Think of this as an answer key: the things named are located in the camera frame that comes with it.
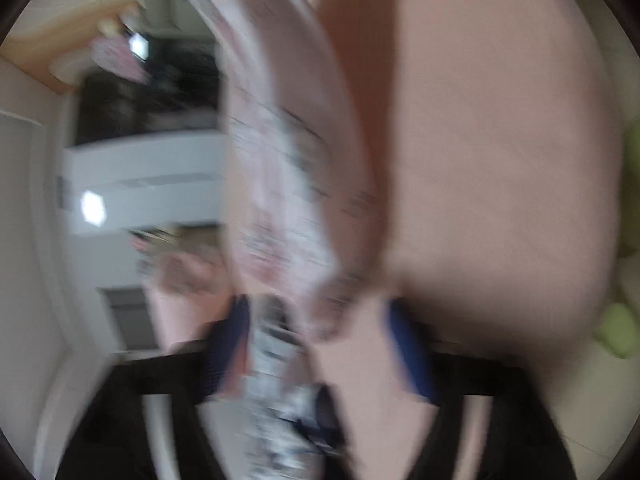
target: bright light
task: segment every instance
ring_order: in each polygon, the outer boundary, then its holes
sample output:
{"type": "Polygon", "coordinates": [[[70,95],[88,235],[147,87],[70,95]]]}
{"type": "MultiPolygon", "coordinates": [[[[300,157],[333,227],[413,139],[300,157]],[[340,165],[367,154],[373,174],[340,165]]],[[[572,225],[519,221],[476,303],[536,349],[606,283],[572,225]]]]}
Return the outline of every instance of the bright light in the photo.
{"type": "Polygon", "coordinates": [[[89,224],[100,227],[107,219],[107,211],[104,208],[104,200],[94,192],[85,191],[81,200],[82,216],[89,224]]]}
{"type": "Polygon", "coordinates": [[[129,38],[129,48],[143,61],[149,57],[149,42],[137,33],[129,38]]]}

